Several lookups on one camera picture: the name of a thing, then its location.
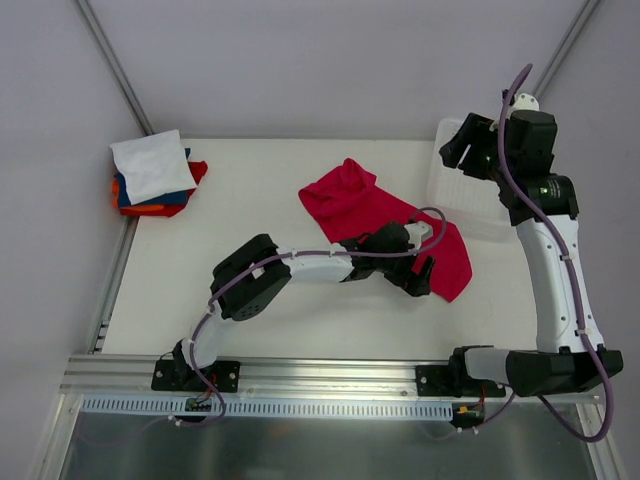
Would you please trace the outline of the pink red t shirt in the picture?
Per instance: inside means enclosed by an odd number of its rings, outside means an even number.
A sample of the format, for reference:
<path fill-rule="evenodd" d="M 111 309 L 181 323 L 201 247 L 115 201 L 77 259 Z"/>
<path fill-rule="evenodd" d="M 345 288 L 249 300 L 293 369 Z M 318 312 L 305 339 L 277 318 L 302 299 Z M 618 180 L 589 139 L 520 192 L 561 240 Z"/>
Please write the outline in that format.
<path fill-rule="evenodd" d="M 471 261 L 458 228 L 443 225 L 433 214 L 418 211 L 413 205 L 376 185 L 377 177 L 355 160 L 342 165 L 302 188 L 299 199 L 332 243 L 373 234 L 390 222 L 407 224 L 412 220 L 430 225 L 435 236 L 443 238 L 433 248 L 413 259 L 415 274 L 434 262 L 430 289 L 448 302 L 454 301 L 472 279 Z"/>

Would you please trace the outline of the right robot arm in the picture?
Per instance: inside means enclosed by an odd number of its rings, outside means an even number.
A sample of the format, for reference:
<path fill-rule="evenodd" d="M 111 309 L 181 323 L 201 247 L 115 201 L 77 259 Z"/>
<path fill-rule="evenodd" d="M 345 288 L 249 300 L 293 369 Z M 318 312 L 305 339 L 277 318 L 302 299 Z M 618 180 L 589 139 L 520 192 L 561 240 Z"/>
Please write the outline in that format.
<path fill-rule="evenodd" d="M 574 185 L 551 170 L 556 135 L 548 113 L 516 111 L 503 134 L 492 120 L 471 113 L 439 150 L 444 166 L 498 185 L 525 252 L 537 319 L 533 350 L 456 348 L 447 381 L 459 395 L 472 394 L 483 381 L 507 385 L 521 397 L 583 393 L 623 368 L 621 352 L 606 347 L 589 305 Z"/>

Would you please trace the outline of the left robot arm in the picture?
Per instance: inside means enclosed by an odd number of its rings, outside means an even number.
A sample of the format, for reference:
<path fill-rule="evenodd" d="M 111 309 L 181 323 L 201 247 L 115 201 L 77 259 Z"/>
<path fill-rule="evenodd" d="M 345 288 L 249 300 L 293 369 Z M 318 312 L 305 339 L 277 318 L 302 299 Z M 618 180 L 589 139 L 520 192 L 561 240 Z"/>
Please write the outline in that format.
<path fill-rule="evenodd" d="M 324 250 L 295 250 L 259 234 L 214 268 L 211 297 L 203 319 L 172 351 L 174 378 L 188 390 L 208 381 L 225 330 L 261 314 L 292 282 L 349 283 L 382 275 L 412 297 L 431 291 L 435 260 L 419 256 L 440 238 L 423 221 L 390 222 L 374 233 L 333 243 Z"/>

